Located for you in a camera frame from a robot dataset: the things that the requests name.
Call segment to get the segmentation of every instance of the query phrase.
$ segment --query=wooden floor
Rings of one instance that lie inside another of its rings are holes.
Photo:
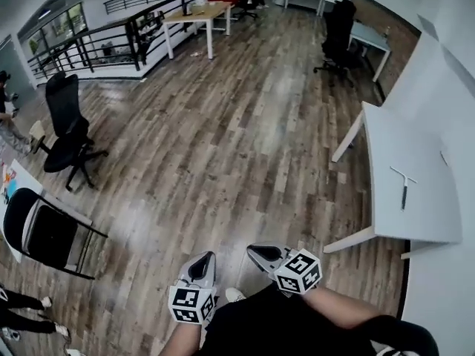
[[[50,295],[50,315],[71,330],[72,348],[87,356],[157,355],[174,325],[168,286],[189,256],[214,251],[220,291],[253,294],[269,281],[245,250],[264,240],[305,247],[321,257],[327,286],[396,313],[401,241],[322,254],[370,221],[364,137],[338,164],[330,157],[360,101],[377,103],[371,75],[354,72],[354,89],[339,81],[329,88],[325,73],[312,72],[324,38],[315,14],[274,7],[260,15],[234,23],[229,38],[215,34],[212,62],[201,34],[144,83],[81,83],[91,136],[110,151],[90,164],[96,189],[78,174],[68,193],[68,171],[45,174],[44,154],[21,161],[110,236],[89,251],[93,282],[29,260],[17,264],[0,244],[0,281]],[[190,57],[197,50],[203,55]],[[23,108],[18,123],[27,131],[38,118],[52,143],[42,99]],[[10,343],[18,356],[62,354],[57,334],[22,336]]]

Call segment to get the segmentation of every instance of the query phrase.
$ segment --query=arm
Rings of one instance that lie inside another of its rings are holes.
[[[201,326],[178,323],[160,356],[192,356],[200,349]]]
[[[323,286],[310,289],[303,299],[312,309],[343,329],[353,329],[369,319],[382,315],[369,303],[347,297]]]

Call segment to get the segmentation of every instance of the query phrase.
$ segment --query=ceiling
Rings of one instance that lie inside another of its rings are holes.
[[[81,0],[47,0],[27,21],[23,28],[19,31],[18,37],[20,41],[24,41],[34,34],[41,26],[45,25],[60,13],[64,12],[67,8],[79,3]],[[38,17],[45,10],[51,10],[51,13],[44,17],[41,21]]]

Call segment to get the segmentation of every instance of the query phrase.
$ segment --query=chair base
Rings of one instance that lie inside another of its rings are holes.
[[[245,16],[252,17],[254,20],[256,20],[256,18],[258,17],[257,13],[249,12],[248,10],[242,10],[233,14],[232,16],[235,17],[237,20],[241,20]]]
[[[330,74],[336,75],[342,83],[346,80],[348,81],[348,84],[350,85],[351,88],[355,87],[353,81],[348,76],[348,69],[346,69],[345,67],[337,66],[333,63],[330,63],[329,61],[324,61],[323,66],[313,68],[314,73],[317,73],[318,70],[328,71]],[[330,80],[329,86],[335,87],[335,83],[333,79]]]
[[[76,175],[76,172],[78,169],[82,171],[84,174],[84,177],[86,179],[86,182],[90,188],[94,188],[94,184],[91,182],[91,178],[89,177],[88,171],[86,170],[85,163],[89,161],[90,159],[95,159],[100,156],[107,157],[109,155],[109,152],[107,151],[95,151],[93,153],[87,153],[89,148],[94,144],[94,141],[91,139],[88,139],[86,142],[86,146],[82,149],[81,153],[78,156],[78,159],[76,163],[73,165],[73,170],[69,173],[68,181],[66,182],[66,190],[69,192],[72,192],[72,188],[70,186],[71,181],[73,180],[74,176]]]

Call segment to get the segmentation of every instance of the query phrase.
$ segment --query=ceiling light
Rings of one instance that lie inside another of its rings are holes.
[[[38,17],[38,20],[41,20],[43,19],[44,17],[46,17],[47,15],[49,15],[51,13],[51,10],[49,9],[45,9],[42,11],[42,14]]]

